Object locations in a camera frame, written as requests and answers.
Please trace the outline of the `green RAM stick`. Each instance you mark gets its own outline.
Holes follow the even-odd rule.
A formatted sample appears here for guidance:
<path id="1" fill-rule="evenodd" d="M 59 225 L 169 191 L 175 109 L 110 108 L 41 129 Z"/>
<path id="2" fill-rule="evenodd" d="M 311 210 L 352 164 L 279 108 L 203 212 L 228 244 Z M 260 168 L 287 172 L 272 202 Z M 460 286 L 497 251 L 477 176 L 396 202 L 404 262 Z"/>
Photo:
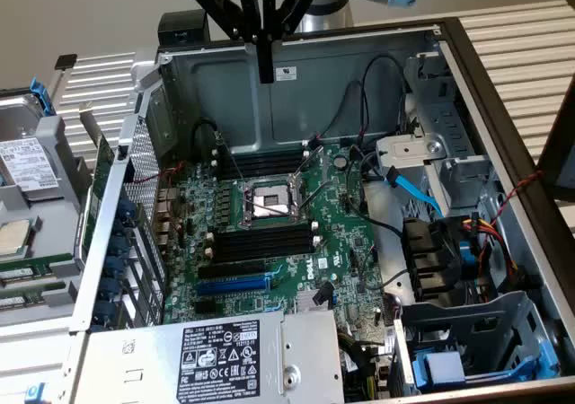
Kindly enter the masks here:
<path id="1" fill-rule="evenodd" d="M 54 276 L 51 264 L 72 260 L 69 253 L 22 259 L 0 259 L 0 285 Z"/>
<path id="2" fill-rule="evenodd" d="M 65 290 L 66 285 L 62 282 L 25 285 L 20 283 L 16 287 L 0 288 L 0 311 L 28 308 L 38 305 L 46 305 L 46 292 Z"/>

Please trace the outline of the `black box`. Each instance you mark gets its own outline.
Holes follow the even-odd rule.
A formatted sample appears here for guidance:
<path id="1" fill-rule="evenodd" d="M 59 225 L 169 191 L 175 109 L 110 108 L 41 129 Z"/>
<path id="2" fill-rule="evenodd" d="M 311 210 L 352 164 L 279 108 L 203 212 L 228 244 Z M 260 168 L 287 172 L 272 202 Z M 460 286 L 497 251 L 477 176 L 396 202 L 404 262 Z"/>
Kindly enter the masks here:
<path id="1" fill-rule="evenodd" d="M 164 13 L 157 37 L 159 45 L 168 48 L 208 43 L 208 15 L 203 9 Z"/>

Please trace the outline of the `open grey PC case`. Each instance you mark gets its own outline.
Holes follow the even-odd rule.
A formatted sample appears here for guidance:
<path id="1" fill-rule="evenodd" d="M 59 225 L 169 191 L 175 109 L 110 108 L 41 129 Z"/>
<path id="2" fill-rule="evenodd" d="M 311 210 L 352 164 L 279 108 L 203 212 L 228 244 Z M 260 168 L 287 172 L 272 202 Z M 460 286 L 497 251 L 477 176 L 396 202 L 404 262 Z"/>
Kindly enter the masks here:
<path id="1" fill-rule="evenodd" d="M 157 245 L 155 206 L 160 189 L 184 167 L 232 153 L 320 145 L 356 146 L 375 155 L 377 174 L 367 183 L 370 217 L 388 230 L 378 237 L 380 261 L 390 279 L 382 326 L 354 330 L 336 326 L 343 404 L 575 404 L 575 276 L 564 263 L 575 256 L 575 241 L 462 26 L 407 22 L 368 29 L 304 34 L 273 49 L 274 82 L 261 83 L 255 47 L 228 43 L 206 48 L 161 48 L 126 120 L 104 191 L 85 274 L 87 287 L 75 312 L 77 350 L 65 372 L 60 398 L 75 404 L 79 373 L 91 335 L 170 325 L 164 322 L 168 267 Z M 383 174 L 376 142 L 406 134 L 403 73 L 409 57 L 438 52 L 456 79 L 471 123 L 473 145 L 491 160 L 492 175 L 471 214 L 432 218 L 424 206 L 399 195 L 392 174 Z M 297 80 L 277 82 L 275 68 L 296 66 Z M 117 216 L 120 198 L 136 204 L 134 220 Z M 463 305 L 487 303 L 523 291 L 535 304 L 561 363 L 558 378 L 499 386 L 391 396 L 388 378 L 394 355 L 394 322 L 417 303 L 403 255 L 403 221 L 446 220 L 459 254 L 468 241 L 478 261 L 477 278 L 463 280 Z M 130 251 L 119 280 L 115 322 L 94 323 L 93 307 L 112 235 L 126 236 Z"/>

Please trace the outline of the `thin metal locking lever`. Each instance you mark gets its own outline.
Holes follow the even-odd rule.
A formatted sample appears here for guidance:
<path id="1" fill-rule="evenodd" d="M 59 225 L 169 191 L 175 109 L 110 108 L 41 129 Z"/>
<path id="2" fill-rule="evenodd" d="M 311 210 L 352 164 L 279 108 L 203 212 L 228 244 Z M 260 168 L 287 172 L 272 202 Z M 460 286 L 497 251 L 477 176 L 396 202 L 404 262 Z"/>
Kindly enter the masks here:
<path id="1" fill-rule="evenodd" d="M 329 180 L 322 182 L 309 196 L 307 196 L 300 205 L 300 209 L 307 207 L 319 194 L 320 192 L 329 186 L 331 182 Z"/>
<path id="2" fill-rule="evenodd" d="M 225 148 L 226 153 L 227 153 L 229 159 L 231 160 L 231 162 L 232 162 L 232 164 L 233 164 L 233 166 L 234 166 L 235 171 L 237 172 L 237 174 L 238 174 L 238 176 L 239 176 L 239 179 L 242 181 L 243 184 L 245 184 L 245 183 L 246 183 L 246 179 L 245 179 L 245 177 L 243 176 L 242 171 L 241 171 L 240 167 L 238 166 L 237 161 L 236 161 L 236 159 L 234 158 L 234 155 L 232 154 L 231 149 L 230 149 L 230 147 L 228 146 L 228 144 L 227 144 L 227 142 L 226 142 L 226 140 L 225 140 L 225 138 L 224 138 L 224 135 L 223 135 L 219 130 L 217 130 L 217 131 L 215 132 L 215 137 L 216 137 L 217 143 L 218 143 L 219 145 L 222 145 L 222 146 Z"/>

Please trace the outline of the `tall silver disk bay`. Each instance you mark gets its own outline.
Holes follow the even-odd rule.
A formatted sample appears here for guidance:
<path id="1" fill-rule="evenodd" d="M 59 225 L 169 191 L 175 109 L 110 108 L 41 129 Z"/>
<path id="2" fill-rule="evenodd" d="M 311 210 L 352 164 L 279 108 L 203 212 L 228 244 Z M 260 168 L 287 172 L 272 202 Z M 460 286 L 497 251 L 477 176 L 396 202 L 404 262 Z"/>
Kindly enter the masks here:
<path id="1" fill-rule="evenodd" d="M 399 195 L 424 206 L 432 218 L 471 214 L 492 175 L 489 157 L 473 145 L 471 123 L 456 79 L 438 52 L 409 57 L 403 69 L 408 132 L 376 142 L 383 174 Z"/>

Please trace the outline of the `green graphics card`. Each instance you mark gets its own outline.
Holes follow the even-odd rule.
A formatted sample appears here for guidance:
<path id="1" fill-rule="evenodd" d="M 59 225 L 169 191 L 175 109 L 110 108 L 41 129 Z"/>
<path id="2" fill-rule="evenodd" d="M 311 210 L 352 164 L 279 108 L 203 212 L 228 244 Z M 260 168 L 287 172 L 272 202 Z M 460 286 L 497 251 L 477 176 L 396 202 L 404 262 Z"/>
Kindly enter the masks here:
<path id="1" fill-rule="evenodd" d="M 87 194 L 84 208 L 84 222 L 79 243 L 80 259 L 83 266 L 85 266 L 93 240 L 98 214 L 101 210 L 104 191 L 110 176 L 111 166 L 114 162 L 114 152 L 96 121 L 93 114 L 93 105 L 90 102 L 81 104 L 80 121 L 96 146 L 92 174 L 93 181 Z"/>

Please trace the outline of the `CPU socket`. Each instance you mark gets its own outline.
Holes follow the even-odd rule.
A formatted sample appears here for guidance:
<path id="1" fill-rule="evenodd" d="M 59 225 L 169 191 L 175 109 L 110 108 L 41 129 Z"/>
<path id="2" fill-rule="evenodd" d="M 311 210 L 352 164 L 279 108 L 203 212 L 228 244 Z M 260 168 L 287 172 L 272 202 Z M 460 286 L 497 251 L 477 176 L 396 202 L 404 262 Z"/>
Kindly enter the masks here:
<path id="1" fill-rule="evenodd" d="M 251 184 L 243 192 L 243 224 L 276 218 L 296 220 L 299 204 L 293 183 L 272 180 Z"/>

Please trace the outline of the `silver rear port block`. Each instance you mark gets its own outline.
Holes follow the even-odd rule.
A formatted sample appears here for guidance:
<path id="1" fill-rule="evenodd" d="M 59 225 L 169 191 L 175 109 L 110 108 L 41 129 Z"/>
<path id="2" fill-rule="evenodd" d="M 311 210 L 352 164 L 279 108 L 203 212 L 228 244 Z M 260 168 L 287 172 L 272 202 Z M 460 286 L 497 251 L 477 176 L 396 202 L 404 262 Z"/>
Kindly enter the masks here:
<path id="1" fill-rule="evenodd" d="M 173 233 L 172 206 L 176 198 L 176 189 L 160 189 L 155 206 L 154 228 L 157 245 L 160 248 L 167 246 Z"/>

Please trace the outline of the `grey parts rack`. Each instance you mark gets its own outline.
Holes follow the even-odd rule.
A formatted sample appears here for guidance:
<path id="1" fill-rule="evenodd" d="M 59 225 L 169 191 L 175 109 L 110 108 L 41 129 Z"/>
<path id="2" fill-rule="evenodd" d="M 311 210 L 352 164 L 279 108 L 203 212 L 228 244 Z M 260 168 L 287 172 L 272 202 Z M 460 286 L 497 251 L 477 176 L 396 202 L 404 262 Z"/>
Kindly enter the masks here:
<path id="1" fill-rule="evenodd" d="M 0 90 L 0 328 L 71 315 L 91 175 L 37 93 Z"/>

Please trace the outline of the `silver hard disk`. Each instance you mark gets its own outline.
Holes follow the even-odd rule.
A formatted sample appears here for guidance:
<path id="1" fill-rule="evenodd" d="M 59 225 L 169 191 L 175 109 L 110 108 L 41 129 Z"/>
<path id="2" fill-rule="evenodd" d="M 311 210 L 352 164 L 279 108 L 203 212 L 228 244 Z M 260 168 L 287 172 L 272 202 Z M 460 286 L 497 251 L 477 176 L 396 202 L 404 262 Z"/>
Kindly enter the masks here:
<path id="1" fill-rule="evenodd" d="M 54 152 L 61 118 L 45 116 L 23 89 L 0 90 L 0 186 L 16 186 L 30 202 L 63 197 Z"/>

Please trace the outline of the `long black expansion slot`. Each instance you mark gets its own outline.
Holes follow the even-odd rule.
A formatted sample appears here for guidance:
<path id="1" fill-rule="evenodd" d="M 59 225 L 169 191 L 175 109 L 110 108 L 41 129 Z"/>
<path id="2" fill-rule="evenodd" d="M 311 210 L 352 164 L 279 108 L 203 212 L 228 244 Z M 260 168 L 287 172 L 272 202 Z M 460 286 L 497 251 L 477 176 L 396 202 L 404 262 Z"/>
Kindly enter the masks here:
<path id="1" fill-rule="evenodd" d="M 207 265 L 198 268 L 199 279 L 216 279 L 258 275 L 266 272 L 266 262 L 261 259 Z"/>

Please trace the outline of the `blue expansion slot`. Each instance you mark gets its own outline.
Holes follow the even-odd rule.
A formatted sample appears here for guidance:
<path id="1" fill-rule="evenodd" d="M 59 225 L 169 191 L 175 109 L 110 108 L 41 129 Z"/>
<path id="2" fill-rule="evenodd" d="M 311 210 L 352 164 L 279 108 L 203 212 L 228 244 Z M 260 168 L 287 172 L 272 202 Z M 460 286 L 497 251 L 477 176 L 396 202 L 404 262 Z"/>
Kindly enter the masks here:
<path id="1" fill-rule="evenodd" d="M 198 283 L 195 290 L 198 295 L 228 294 L 266 290 L 270 288 L 270 277 L 266 275 L 233 277 L 223 281 Z"/>

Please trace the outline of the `green motherboard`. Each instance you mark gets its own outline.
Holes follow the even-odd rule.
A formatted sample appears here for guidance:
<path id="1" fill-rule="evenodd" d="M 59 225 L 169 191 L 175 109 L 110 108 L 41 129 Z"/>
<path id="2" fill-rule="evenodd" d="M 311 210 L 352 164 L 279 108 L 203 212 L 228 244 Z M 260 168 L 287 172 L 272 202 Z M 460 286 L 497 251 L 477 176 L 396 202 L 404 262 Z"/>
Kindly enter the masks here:
<path id="1" fill-rule="evenodd" d="M 390 284 L 380 261 L 378 237 L 388 230 L 379 219 L 370 217 L 367 183 L 376 176 L 375 155 L 356 146 L 323 145 L 323 154 L 304 172 L 300 204 L 322 182 L 331 184 L 305 208 L 299 217 L 269 219 L 243 224 L 243 192 L 257 182 L 288 182 L 292 173 L 246 179 L 220 180 L 222 168 L 234 167 L 228 155 L 216 151 L 210 162 L 195 162 L 177 174 L 171 185 L 176 189 L 172 202 L 173 231 L 160 248 L 168 267 L 168 287 L 164 322 L 201 321 L 218 317 L 265 312 L 295 314 L 296 292 L 317 289 L 314 301 L 326 303 L 338 323 L 364 330 L 382 326 L 387 308 L 384 292 Z M 338 171 L 333 158 L 349 160 L 345 171 Z M 222 264 L 213 260 L 214 233 L 253 228 L 308 224 L 314 233 L 314 252 L 261 259 L 266 262 L 270 288 L 248 292 L 198 295 L 195 286 L 207 281 L 232 277 L 199 279 L 199 267 Z M 198 315 L 193 304 L 214 300 L 216 313 Z"/>

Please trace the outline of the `black plastic shroud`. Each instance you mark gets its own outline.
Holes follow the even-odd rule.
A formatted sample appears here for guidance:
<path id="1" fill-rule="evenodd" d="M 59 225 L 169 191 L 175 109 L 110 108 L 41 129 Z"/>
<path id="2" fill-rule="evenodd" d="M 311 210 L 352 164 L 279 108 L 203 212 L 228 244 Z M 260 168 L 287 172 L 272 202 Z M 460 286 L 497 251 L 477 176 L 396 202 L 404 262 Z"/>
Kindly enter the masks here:
<path id="1" fill-rule="evenodd" d="M 403 221 L 402 249 L 417 303 L 455 307 L 465 302 L 462 261 L 446 220 Z"/>

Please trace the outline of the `dark framed panel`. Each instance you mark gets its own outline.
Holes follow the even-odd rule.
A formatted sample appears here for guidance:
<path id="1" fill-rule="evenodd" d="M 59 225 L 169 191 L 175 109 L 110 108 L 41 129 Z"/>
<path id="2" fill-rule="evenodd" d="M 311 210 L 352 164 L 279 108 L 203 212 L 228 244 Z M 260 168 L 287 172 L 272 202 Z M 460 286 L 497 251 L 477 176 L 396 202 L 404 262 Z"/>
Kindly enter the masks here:
<path id="1" fill-rule="evenodd" d="M 575 203 L 575 74 L 538 159 L 536 169 L 553 198 Z"/>

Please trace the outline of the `silver chipset heatsink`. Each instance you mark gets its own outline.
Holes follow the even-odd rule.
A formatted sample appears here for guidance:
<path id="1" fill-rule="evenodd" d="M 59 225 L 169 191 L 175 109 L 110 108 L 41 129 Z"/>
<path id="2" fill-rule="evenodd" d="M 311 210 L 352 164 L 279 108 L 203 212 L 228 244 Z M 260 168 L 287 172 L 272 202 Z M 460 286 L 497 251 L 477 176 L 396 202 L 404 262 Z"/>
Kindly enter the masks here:
<path id="1" fill-rule="evenodd" d="M 327 308 L 326 303 L 318 305 L 314 301 L 314 297 L 317 293 L 317 289 L 297 291 L 295 312 L 312 312 L 325 310 Z"/>

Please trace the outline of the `silver CPU chip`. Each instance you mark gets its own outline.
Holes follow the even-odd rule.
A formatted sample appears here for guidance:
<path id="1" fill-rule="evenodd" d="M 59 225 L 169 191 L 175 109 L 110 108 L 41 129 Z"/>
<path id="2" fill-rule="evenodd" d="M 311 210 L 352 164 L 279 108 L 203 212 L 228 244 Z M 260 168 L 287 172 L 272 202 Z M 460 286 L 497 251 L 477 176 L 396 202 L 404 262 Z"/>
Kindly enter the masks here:
<path id="1" fill-rule="evenodd" d="M 0 256 L 17 254 L 27 242 L 31 222 L 22 219 L 0 225 Z"/>

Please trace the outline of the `blue plastic latch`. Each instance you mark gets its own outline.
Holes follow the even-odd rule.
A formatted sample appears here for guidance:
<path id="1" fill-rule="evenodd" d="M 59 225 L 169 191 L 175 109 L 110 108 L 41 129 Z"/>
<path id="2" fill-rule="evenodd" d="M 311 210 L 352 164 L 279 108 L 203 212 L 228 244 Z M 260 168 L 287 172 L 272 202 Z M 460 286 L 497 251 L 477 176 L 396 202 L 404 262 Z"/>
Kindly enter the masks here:
<path id="1" fill-rule="evenodd" d="M 471 243 L 468 241 L 460 241 L 459 254 L 461 260 L 462 279 L 472 280 L 477 278 L 478 261 L 473 254 Z"/>

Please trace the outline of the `wide grey disk bay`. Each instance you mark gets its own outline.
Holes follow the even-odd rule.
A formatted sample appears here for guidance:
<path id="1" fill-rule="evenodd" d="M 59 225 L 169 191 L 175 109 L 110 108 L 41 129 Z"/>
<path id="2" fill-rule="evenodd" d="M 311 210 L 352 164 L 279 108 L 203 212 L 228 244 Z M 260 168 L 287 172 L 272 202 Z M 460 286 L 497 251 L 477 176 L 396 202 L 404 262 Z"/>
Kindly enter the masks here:
<path id="1" fill-rule="evenodd" d="M 444 392 L 416 389 L 411 363 L 420 353 L 456 351 L 464 373 L 477 374 L 508 369 L 514 358 L 534 356 L 540 342 L 551 342 L 535 304 L 523 291 L 457 307 L 415 303 L 402 309 L 394 332 L 388 378 L 394 398 Z"/>

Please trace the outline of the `silver power supply unit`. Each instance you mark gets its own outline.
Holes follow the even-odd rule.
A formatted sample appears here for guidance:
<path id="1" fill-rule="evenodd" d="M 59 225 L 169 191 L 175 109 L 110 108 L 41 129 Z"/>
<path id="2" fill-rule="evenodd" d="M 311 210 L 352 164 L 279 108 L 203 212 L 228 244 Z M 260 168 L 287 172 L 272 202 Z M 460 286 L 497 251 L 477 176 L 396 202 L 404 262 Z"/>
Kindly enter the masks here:
<path id="1" fill-rule="evenodd" d="M 75 404 L 343 404 L 331 312 L 91 335 Z"/>

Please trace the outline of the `blue disk carrier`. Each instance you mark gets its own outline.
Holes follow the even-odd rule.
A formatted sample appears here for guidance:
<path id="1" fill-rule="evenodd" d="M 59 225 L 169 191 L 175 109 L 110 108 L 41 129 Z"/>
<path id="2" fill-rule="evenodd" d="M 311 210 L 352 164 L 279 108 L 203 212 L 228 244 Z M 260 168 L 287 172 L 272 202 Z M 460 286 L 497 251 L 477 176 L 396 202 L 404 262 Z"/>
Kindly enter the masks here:
<path id="1" fill-rule="evenodd" d="M 546 380 L 560 375 L 559 359 L 549 340 L 539 343 L 536 355 L 514 358 L 508 369 L 465 374 L 462 358 L 456 351 L 420 353 L 411 367 L 416 389 L 425 393 Z"/>

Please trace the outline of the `small blue plastic clip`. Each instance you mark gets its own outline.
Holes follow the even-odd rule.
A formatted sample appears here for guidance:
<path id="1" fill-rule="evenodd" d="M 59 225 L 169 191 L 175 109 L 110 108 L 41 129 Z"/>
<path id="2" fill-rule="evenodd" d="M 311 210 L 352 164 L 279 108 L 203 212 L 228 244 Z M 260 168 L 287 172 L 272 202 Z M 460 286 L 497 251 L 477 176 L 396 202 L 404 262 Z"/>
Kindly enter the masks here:
<path id="1" fill-rule="evenodd" d="M 29 385 L 24 394 L 24 404 L 46 404 L 44 397 L 45 387 L 45 382 Z"/>

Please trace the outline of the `blue hard disk bracket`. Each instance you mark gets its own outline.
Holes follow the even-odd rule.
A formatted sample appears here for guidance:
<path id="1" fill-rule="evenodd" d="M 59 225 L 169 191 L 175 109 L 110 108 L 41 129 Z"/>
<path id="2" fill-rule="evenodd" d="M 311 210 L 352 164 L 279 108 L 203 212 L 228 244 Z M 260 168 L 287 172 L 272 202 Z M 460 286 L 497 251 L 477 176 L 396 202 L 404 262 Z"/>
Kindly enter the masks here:
<path id="1" fill-rule="evenodd" d="M 30 93 L 33 94 L 40 103 L 40 107 L 45 116 L 55 116 L 56 111 L 53 107 L 52 100 L 47 87 L 36 77 L 33 77 L 29 87 Z"/>

